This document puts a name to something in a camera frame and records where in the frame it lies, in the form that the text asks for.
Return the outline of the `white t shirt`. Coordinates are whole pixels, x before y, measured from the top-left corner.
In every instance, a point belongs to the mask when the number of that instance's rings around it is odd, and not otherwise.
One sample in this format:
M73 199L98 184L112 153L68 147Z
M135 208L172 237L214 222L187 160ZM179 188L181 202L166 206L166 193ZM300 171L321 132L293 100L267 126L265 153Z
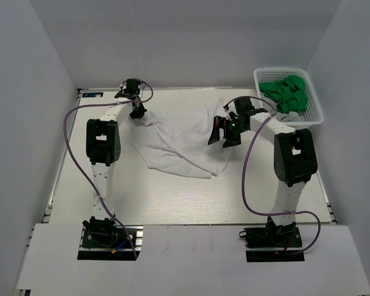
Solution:
M149 169L187 178L210 179L222 173L233 152L224 140L208 144L215 116L225 116L224 99L208 107L150 111L131 121L131 142Z

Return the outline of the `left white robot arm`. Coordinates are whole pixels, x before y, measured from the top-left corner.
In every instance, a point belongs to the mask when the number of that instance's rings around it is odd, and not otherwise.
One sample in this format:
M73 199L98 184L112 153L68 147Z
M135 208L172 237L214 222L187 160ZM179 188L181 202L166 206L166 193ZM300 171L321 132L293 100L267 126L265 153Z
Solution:
M115 164L120 158L121 142L119 127L128 118L142 118L147 109L141 102L141 93L147 85L139 79L127 79L110 106L97 119L86 125L86 155L91 162L94 193L92 216L97 220L113 220L112 189Z

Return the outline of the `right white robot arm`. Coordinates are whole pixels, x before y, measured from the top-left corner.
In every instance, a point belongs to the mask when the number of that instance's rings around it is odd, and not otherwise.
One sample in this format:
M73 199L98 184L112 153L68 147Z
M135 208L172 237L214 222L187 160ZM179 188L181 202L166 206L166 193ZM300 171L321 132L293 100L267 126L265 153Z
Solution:
M295 129L276 118L275 111L255 108L252 97L232 99L224 105L225 115L215 116L208 144L224 139L223 147L241 144L241 134L253 131L272 143L273 168L278 187L273 209L265 214L266 238L275 246L282 245L295 231L295 215L300 195L318 169L313 138L308 129Z

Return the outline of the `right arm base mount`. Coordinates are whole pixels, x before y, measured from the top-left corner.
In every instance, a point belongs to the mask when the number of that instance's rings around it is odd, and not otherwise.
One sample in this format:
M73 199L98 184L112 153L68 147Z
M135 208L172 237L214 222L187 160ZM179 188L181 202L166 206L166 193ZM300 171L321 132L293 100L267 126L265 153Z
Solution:
M293 222L277 226L268 217L264 227L245 228L239 232L245 240L248 263L283 263L305 260L299 228Z

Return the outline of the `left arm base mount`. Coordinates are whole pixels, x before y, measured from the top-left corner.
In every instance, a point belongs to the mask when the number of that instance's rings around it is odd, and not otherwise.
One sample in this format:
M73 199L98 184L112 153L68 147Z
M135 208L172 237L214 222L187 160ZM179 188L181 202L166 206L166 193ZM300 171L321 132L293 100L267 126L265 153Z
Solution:
M122 228L115 221L91 217L83 221L78 260L135 261L142 248L142 226Z

